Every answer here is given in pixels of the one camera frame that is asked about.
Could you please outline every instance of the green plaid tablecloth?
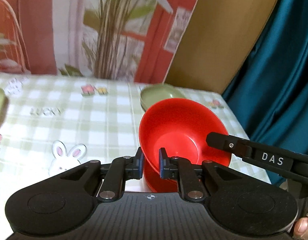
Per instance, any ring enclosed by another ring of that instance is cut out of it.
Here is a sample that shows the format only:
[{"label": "green plaid tablecloth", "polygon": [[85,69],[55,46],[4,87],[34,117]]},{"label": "green plaid tablecloth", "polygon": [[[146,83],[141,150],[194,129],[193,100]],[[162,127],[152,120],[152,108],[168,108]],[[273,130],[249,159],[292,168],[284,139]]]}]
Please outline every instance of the green plaid tablecloth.
[{"label": "green plaid tablecloth", "polygon": [[[0,73],[0,87],[12,78],[23,76]],[[87,147],[81,163],[98,159],[133,156],[139,147],[138,127],[144,111],[140,90],[144,84],[99,80],[86,77],[29,75],[20,94],[9,95],[9,106],[0,128],[0,240],[12,231],[6,220],[6,200],[17,190],[49,177],[54,160],[51,146],[62,141],[69,150],[75,144]],[[106,87],[107,95],[83,97],[81,86]],[[230,135],[248,139],[236,117],[222,99],[211,92],[180,89],[189,99],[208,106],[224,123]],[[218,100],[223,109],[211,108]],[[232,156],[230,167],[249,176],[270,182],[265,170]],[[129,190],[144,190],[142,182],[131,180]]]}]

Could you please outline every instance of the red bowl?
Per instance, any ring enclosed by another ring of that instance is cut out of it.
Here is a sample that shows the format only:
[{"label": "red bowl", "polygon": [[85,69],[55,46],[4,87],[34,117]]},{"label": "red bowl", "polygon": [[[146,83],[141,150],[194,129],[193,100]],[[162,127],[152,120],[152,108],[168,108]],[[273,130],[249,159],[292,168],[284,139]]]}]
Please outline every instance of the red bowl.
[{"label": "red bowl", "polygon": [[193,164],[211,160],[229,166],[231,154],[209,147],[210,132],[228,135],[221,120],[207,107],[184,98],[169,98],[153,104],[143,115],[139,139],[144,156],[159,174],[158,150],[179,156]]},{"label": "red bowl", "polygon": [[161,179],[146,160],[144,160],[143,178],[153,192],[177,192],[177,182]]}]

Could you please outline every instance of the blurry object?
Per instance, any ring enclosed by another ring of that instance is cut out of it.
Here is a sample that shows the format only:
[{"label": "blurry object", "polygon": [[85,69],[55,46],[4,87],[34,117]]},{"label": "blurry object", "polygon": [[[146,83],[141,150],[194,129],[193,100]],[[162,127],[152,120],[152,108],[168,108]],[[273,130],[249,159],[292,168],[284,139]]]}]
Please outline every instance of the blurry object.
[{"label": "blurry object", "polygon": [[16,15],[6,0],[0,0],[0,72],[29,73],[20,40]]}]

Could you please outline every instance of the round button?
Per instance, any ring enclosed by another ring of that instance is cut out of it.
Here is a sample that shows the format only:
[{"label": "round button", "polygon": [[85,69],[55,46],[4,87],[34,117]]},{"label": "round button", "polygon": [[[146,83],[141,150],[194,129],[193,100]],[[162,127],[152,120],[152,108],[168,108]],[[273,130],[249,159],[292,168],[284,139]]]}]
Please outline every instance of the round button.
[{"label": "round button", "polygon": [[65,206],[65,198],[57,193],[40,193],[30,198],[29,208],[38,214],[52,214]]},{"label": "round button", "polygon": [[248,192],[238,197],[237,204],[248,213],[264,214],[274,208],[275,201],[264,193]]},{"label": "round button", "polygon": [[190,198],[194,198],[194,199],[202,198],[204,196],[203,192],[198,191],[198,190],[190,191],[187,195]]},{"label": "round button", "polygon": [[104,199],[112,199],[115,197],[115,193],[113,191],[105,190],[100,193],[100,197]]}]

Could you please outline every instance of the human hand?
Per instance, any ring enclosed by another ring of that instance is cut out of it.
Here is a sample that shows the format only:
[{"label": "human hand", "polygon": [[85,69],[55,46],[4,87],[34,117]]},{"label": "human hand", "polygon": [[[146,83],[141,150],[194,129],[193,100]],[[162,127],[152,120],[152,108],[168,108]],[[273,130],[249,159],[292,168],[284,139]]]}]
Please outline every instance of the human hand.
[{"label": "human hand", "polygon": [[308,214],[307,217],[299,219],[294,226],[294,237],[296,239],[308,240]]}]

